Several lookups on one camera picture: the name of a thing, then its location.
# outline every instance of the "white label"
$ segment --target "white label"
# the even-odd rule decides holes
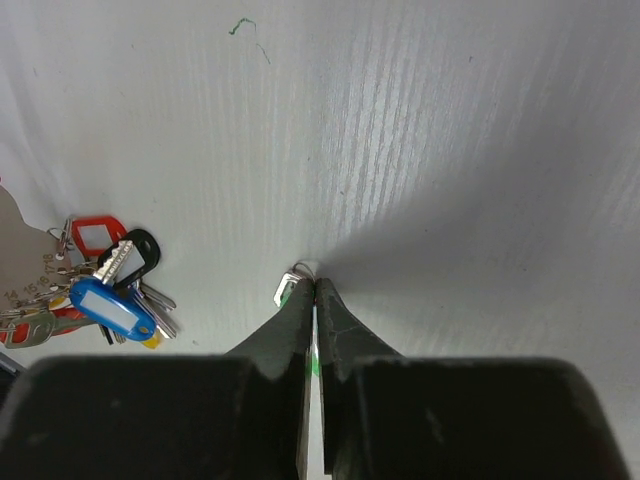
[[[78,233],[89,250],[106,250],[113,244],[109,230],[104,225],[78,227]]]
[[[116,325],[120,325],[126,331],[132,330],[138,322],[138,317],[133,313],[124,310],[92,291],[85,293],[80,305],[95,312],[97,315],[111,320]]]
[[[140,252],[134,246],[133,249],[131,250],[131,253],[125,260],[124,265],[122,265],[122,268],[120,268],[120,271],[116,275],[116,282],[119,282],[120,280],[127,278],[129,275],[131,275],[133,272],[138,270],[143,265],[144,265],[144,258],[142,258],[142,255],[140,255]]]

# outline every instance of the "key tag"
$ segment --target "key tag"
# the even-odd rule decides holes
[[[127,233],[115,217],[74,218],[71,222],[71,238],[85,257],[97,257]]]
[[[163,341],[164,341],[164,337],[160,334],[160,332],[158,330],[156,330],[156,333],[153,334],[153,337],[151,337],[149,340],[145,340],[144,342],[141,342],[141,343],[142,343],[142,345],[144,345],[148,349],[155,350],[160,345],[162,345]]]
[[[116,275],[116,280],[113,284],[116,290],[131,285],[153,270],[160,262],[160,245],[153,238],[153,235],[146,230],[136,228],[128,232],[120,240],[131,240],[135,248]],[[113,249],[117,247],[118,242],[115,242],[98,257],[98,267],[104,265],[104,262],[111,256]]]
[[[3,331],[0,333],[0,342],[6,343],[9,334],[11,334],[11,341],[13,343],[22,343],[29,335],[29,325],[27,323],[21,323],[20,325],[16,325],[12,331]]]
[[[80,320],[80,319],[85,318],[85,315],[83,313],[79,312],[78,310],[76,310],[74,307],[58,308],[57,310],[53,310],[52,313],[56,316],[56,318],[66,317],[66,318],[69,318],[71,320]],[[57,337],[58,335],[64,335],[64,334],[67,334],[67,333],[75,332],[79,328],[80,327],[70,327],[70,328],[67,328],[65,330],[54,331],[51,334],[51,336],[52,337]]]
[[[143,342],[156,330],[151,315],[95,278],[78,280],[71,287],[69,298],[79,312],[129,340]]]

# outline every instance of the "key fob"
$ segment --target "key fob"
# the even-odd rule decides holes
[[[95,278],[77,281],[71,287],[69,298],[78,311],[129,340],[143,342],[156,330],[151,315],[135,303],[120,298],[113,288]]]
[[[131,285],[133,282],[146,275],[151,270],[156,268],[160,261],[160,245],[156,242],[146,230],[142,228],[136,228],[124,235],[120,240],[131,240],[135,249],[124,265],[116,275],[113,287],[115,289],[121,289],[127,285]],[[111,256],[111,251],[118,246],[118,242],[111,245],[98,257],[98,267],[104,265],[104,262]]]
[[[87,258],[97,257],[126,233],[127,229],[110,215],[75,218],[71,222],[71,238]]]

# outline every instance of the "key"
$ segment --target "key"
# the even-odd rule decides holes
[[[118,271],[124,265],[125,260],[133,251],[133,242],[131,240],[123,240],[118,242],[118,246],[112,250],[111,256],[107,258],[104,264],[95,271],[93,277],[100,280],[104,285],[117,275]]]
[[[91,320],[90,318],[69,318],[69,317],[57,317],[55,319],[55,326],[53,335],[56,332],[68,330],[70,328],[80,328],[80,327],[88,327],[89,325],[95,325],[96,322]]]
[[[58,275],[64,275],[66,277],[77,277],[79,275],[93,275],[94,273],[96,273],[96,270],[98,269],[98,265],[96,264],[96,262],[84,262],[84,263],[80,263],[76,266],[74,266],[73,268],[70,268],[69,270],[65,269],[64,267],[60,267],[58,268]]]
[[[47,308],[27,308],[21,310],[5,310],[0,315],[0,319],[2,320],[10,320],[12,322],[19,322],[21,319],[28,317],[29,315],[34,315],[38,313],[46,313],[48,311]]]
[[[140,284],[138,285],[138,290],[140,290],[140,292],[142,292],[145,297],[153,300],[169,312],[177,308],[176,302],[171,300],[166,295],[160,293],[155,288],[150,287],[146,283],[140,282]]]
[[[117,332],[113,332],[113,339],[121,345],[127,341],[127,337],[125,337],[124,335],[120,335]]]
[[[13,336],[15,331],[9,332],[4,346],[8,349],[16,349],[42,345],[51,338],[51,335],[55,330],[55,322],[56,317],[51,312],[32,315],[28,323],[29,333],[27,334],[27,338],[20,343],[14,343]]]
[[[104,325],[98,324],[98,326],[100,327],[100,333],[102,334],[104,339],[107,341],[107,343],[109,345],[113,345],[113,339],[111,338],[111,332],[109,331],[109,329]]]
[[[176,338],[180,327],[171,318],[171,316],[153,300],[145,298],[138,290],[133,291],[133,301],[153,317],[156,322],[156,328],[164,338]]]
[[[64,295],[66,295],[65,292],[47,292],[44,294],[37,294],[36,298],[34,298],[33,300],[24,300],[22,302],[18,302],[17,307],[29,307],[46,310],[49,308],[49,304],[52,301],[57,300]]]
[[[116,289],[126,287],[142,278],[143,275],[153,270],[160,261],[160,246],[146,230],[141,228],[131,230],[120,239],[120,241],[122,240],[132,241],[134,249],[113,282]],[[102,265],[117,246],[118,244],[115,243],[105,250],[98,257],[98,265]]]

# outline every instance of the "wood grain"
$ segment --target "wood grain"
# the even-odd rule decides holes
[[[403,353],[577,363],[640,474],[637,2],[3,9],[6,121],[74,185],[61,218],[157,236],[165,352],[234,346],[317,260]],[[19,360],[107,351],[55,342]]]

